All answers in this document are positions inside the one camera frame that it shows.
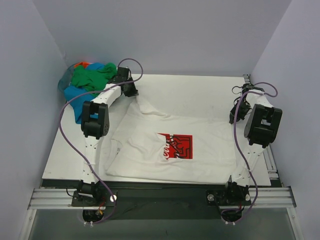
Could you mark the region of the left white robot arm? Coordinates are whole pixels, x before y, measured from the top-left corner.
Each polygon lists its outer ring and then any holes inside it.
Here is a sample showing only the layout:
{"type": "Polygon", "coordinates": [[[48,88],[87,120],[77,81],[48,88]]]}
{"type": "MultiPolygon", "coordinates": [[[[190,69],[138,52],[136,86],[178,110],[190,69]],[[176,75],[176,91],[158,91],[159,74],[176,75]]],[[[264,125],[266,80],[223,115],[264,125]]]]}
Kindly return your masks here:
{"type": "Polygon", "coordinates": [[[136,96],[138,90],[128,67],[118,67],[111,83],[95,99],[82,106],[81,130],[84,134],[84,156],[81,179],[76,193],[90,206],[97,205],[103,194],[99,188],[99,162],[102,143],[110,129],[109,107],[121,95],[136,96]]]}

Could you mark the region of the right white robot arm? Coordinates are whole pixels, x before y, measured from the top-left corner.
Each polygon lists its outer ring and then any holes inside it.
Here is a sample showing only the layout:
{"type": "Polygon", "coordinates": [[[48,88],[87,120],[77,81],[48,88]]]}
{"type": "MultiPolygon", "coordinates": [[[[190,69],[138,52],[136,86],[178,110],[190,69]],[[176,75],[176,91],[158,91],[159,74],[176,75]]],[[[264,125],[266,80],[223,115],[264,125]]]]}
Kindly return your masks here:
{"type": "Polygon", "coordinates": [[[227,204],[249,201],[251,174],[263,151],[275,141],[283,110],[270,104],[271,95],[255,84],[240,87],[240,96],[233,102],[229,113],[236,153],[236,169],[230,175],[222,200],[227,204]]]}

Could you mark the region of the white t-shirt with red print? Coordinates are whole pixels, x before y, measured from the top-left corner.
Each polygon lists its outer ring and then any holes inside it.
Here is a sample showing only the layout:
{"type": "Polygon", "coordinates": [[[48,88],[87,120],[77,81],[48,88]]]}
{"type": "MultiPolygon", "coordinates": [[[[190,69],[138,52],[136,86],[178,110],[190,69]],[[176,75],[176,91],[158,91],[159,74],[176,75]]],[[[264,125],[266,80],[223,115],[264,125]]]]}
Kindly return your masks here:
{"type": "Polygon", "coordinates": [[[169,115],[137,97],[110,140],[109,176],[224,184],[236,169],[232,127],[169,115]]]}

